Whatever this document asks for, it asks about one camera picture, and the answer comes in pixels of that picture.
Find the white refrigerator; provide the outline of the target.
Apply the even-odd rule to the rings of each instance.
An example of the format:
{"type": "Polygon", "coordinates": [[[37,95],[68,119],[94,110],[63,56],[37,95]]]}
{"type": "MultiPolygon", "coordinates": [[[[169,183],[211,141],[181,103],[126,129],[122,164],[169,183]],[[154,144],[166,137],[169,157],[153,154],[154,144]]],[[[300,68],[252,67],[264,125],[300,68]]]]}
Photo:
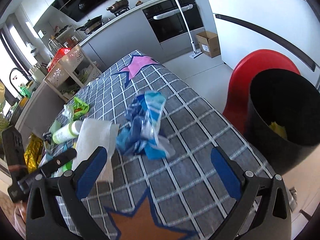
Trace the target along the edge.
{"type": "Polygon", "coordinates": [[[259,49],[287,56],[319,87],[319,20],[306,0],[208,0],[231,68],[259,49]]]}

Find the gold foil bag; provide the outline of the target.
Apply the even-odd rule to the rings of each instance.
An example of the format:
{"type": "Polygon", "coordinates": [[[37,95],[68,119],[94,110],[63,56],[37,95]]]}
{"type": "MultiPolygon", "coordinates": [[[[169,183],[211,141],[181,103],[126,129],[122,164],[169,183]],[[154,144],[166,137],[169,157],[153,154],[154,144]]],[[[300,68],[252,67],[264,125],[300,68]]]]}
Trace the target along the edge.
{"type": "Polygon", "coordinates": [[[25,164],[28,173],[34,172],[42,159],[43,141],[41,138],[31,133],[29,143],[24,153],[25,164]]]}

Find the white green plastic bag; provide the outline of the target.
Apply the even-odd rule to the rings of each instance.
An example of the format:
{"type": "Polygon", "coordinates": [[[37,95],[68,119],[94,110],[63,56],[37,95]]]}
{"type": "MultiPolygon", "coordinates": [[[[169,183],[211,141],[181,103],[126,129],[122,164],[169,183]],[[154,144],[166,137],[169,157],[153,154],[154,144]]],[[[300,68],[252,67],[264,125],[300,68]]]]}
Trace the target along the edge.
{"type": "Polygon", "coordinates": [[[64,105],[63,106],[63,116],[65,116],[68,121],[73,121],[74,119],[74,108],[72,105],[64,105]]]}

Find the cardboard box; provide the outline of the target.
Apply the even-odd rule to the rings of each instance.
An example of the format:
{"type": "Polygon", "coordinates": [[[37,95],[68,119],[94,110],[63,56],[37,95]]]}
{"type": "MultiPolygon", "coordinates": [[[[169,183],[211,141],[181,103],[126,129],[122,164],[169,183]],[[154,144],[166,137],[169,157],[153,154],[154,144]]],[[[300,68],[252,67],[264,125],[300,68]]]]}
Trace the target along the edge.
{"type": "Polygon", "coordinates": [[[210,58],[214,58],[221,54],[219,38],[216,33],[205,30],[196,34],[196,38],[200,50],[210,58]]]}

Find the black built-in oven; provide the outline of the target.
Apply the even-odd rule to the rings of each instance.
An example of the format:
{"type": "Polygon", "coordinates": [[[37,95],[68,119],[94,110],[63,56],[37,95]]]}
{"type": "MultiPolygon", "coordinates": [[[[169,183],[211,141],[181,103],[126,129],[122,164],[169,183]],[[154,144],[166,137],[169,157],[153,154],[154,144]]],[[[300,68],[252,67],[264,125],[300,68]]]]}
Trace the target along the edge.
{"type": "MultiPolygon", "coordinates": [[[[195,0],[179,0],[179,2],[181,7],[193,4],[193,9],[184,12],[190,31],[202,28],[203,22],[195,0]]],[[[143,13],[146,16],[146,19],[148,20],[159,42],[164,42],[178,35],[187,33],[187,29],[180,13],[162,20],[153,19],[153,16],[155,15],[159,15],[177,8],[178,7],[175,0],[167,0],[143,9],[143,13]]]]}

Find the blue plastic wrapper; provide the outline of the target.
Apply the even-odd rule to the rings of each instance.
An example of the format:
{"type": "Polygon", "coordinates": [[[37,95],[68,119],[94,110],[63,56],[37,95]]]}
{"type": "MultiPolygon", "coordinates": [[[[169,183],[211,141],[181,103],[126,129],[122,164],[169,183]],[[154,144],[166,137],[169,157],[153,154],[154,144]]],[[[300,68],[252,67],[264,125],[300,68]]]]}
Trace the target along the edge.
{"type": "Polygon", "coordinates": [[[129,122],[116,138],[120,155],[146,155],[149,160],[171,158],[176,151],[161,131],[161,118],[166,98],[157,91],[138,94],[127,107],[129,122]]]}

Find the beige storage rack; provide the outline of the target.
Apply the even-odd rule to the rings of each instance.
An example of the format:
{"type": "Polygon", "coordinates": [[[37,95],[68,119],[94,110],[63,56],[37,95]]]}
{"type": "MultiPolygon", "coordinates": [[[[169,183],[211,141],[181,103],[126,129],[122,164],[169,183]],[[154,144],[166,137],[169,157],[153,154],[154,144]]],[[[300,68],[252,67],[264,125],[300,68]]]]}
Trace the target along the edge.
{"type": "Polygon", "coordinates": [[[101,74],[97,65],[89,59],[83,49],[75,46],[57,61],[44,78],[44,82],[58,97],[68,102],[79,89],[101,74]]]}

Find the red plastic stool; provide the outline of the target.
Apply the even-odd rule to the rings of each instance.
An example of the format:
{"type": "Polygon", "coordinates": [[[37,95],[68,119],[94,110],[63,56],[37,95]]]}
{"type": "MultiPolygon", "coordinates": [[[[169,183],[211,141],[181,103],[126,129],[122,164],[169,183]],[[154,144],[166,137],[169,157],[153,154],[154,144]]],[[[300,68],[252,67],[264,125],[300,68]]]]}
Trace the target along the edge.
{"type": "Polygon", "coordinates": [[[253,78],[267,69],[285,69],[300,74],[285,55],[269,49],[259,49],[245,56],[232,72],[223,116],[244,134],[248,113],[249,87],[253,78]]]}

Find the black kitchen faucet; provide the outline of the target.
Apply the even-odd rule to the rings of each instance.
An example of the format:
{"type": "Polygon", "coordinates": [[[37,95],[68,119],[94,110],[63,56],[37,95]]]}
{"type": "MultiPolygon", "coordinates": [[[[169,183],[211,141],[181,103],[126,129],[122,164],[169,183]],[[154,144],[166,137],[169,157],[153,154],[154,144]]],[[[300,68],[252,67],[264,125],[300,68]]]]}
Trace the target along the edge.
{"type": "Polygon", "coordinates": [[[26,86],[29,84],[30,79],[27,74],[23,70],[20,70],[20,68],[12,68],[9,74],[9,82],[20,98],[24,98],[25,95],[23,94],[20,85],[24,84],[26,86]]]}

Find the green drink bottle white cap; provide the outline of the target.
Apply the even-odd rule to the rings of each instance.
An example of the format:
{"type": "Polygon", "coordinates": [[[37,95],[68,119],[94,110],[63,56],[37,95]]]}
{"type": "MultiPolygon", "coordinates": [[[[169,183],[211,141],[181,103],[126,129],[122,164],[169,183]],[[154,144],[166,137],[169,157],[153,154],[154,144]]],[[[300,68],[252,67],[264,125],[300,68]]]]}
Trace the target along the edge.
{"type": "Polygon", "coordinates": [[[58,145],[77,138],[80,134],[81,126],[82,121],[79,120],[68,123],[53,134],[53,142],[58,145]]]}

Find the white stick vacuum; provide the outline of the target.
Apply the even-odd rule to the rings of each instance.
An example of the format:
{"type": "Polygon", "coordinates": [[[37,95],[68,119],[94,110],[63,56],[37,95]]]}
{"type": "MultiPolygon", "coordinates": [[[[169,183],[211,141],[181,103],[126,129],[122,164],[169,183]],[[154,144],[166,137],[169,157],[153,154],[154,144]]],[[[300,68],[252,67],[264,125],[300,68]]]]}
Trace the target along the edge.
{"type": "Polygon", "coordinates": [[[202,52],[199,49],[196,49],[196,47],[195,47],[195,42],[194,42],[194,40],[192,38],[188,22],[187,22],[187,20],[185,18],[185,15],[184,15],[185,11],[193,9],[193,4],[189,4],[189,5],[186,5],[184,7],[181,7],[179,0],[175,0],[175,2],[176,2],[176,5],[178,7],[177,9],[174,9],[174,10],[171,10],[171,11],[168,11],[168,12],[164,12],[164,13],[159,14],[159,15],[155,15],[155,16],[153,16],[153,19],[154,20],[162,20],[162,19],[165,19],[165,18],[168,18],[168,17],[171,17],[173,15],[176,15],[176,14],[180,13],[182,18],[183,18],[184,25],[185,25],[185,27],[187,29],[187,32],[188,32],[188,35],[189,35],[189,38],[190,38],[190,43],[191,43],[191,46],[192,46],[192,49],[193,49],[193,53],[190,54],[189,57],[192,58],[192,59],[195,59],[198,56],[200,56],[202,54],[202,52]]]}

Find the red plastic basket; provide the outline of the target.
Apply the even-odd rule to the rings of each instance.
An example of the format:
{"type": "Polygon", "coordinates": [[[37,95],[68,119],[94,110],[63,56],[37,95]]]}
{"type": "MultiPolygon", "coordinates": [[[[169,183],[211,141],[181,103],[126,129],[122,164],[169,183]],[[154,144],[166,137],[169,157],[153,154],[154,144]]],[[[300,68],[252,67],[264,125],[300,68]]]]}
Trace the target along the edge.
{"type": "Polygon", "coordinates": [[[50,64],[47,67],[48,72],[52,70],[52,68],[57,64],[57,62],[66,54],[70,52],[70,48],[60,48],[57,53],[55,54],[54,58],[50,62],[50,64]]]}

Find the grey checked tablecloth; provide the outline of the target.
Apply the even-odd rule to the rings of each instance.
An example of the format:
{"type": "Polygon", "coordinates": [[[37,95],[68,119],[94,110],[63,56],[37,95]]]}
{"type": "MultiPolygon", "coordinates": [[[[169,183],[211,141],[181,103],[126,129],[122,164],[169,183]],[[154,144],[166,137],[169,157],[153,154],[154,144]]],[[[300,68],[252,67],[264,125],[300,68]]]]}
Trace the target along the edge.
{"type": "MultiPolygon", "coordinates": [[[[160,133],[176,153],[149,160],[146,155],[112,156],[113,182],[95,181],[82,204],[107,239],[210,239],[231,211],[231,198],[212,165],[220,147],[244,170],[272,178],[267,160],[186,83],[140,51],[126,55],[76,97],[90,109],[85,118],[129,125],[125,111],[148,90],[165,98],[160,133]]],[[[78,234],[61,197],[56,197],[69,230],[78,234]]]]}

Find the brown pot on stove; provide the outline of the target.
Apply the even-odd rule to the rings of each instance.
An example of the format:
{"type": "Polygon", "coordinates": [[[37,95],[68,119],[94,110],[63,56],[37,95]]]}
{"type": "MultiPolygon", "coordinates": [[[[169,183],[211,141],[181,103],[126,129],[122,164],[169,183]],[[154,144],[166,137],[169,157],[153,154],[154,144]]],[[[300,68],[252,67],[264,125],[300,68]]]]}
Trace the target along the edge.
{"type": "Polygon", "coordinates": [[[108,7],[106,10],[114,14],[115,16],[119,16],[127,11],[129,11],[129,0],[120,0],[116,1],[113,5],[108,7]]]}

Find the black wok on stove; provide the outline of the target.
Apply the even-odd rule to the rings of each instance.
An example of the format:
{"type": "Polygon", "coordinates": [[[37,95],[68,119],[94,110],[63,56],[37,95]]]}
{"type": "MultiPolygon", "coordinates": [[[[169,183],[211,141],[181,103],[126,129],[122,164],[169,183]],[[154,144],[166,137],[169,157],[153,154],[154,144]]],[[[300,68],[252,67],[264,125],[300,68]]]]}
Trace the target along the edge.
{"type": "Polygon", "coordinates": [[[102,16],[97,16],[91,20],[88,20],[84,25],[76,28],[76,31],[83,31],[86,35],[91,34],[95,29],[100,28],[103,25],[102,16]]]}

